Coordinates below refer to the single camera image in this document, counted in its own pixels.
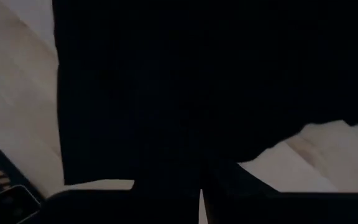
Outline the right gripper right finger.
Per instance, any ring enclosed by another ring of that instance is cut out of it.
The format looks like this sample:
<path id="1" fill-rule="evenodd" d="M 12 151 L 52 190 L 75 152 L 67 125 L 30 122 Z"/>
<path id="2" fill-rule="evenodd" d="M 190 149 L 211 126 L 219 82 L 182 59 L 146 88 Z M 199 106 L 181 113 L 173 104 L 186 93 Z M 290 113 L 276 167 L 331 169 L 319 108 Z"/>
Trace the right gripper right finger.
<path id="1" fill-rule="evenodd" d="M 203 166 L 203 190 L 221 195 L 268 195 L 278 191 L 256 178 L 239 164 L 209 161 Z"/>

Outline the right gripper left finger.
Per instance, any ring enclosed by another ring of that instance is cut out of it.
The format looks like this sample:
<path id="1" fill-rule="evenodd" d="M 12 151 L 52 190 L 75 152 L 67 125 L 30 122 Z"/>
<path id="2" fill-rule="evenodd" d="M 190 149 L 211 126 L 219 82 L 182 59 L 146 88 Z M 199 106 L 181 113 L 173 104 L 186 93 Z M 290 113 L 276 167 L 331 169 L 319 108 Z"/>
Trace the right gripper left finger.
<path id="1" fill-rule="evenodd" d="M 142 166 L 133 190 L 141 193 L 198 193 L 200 168 L 190 161 L 160 161 Z"/>

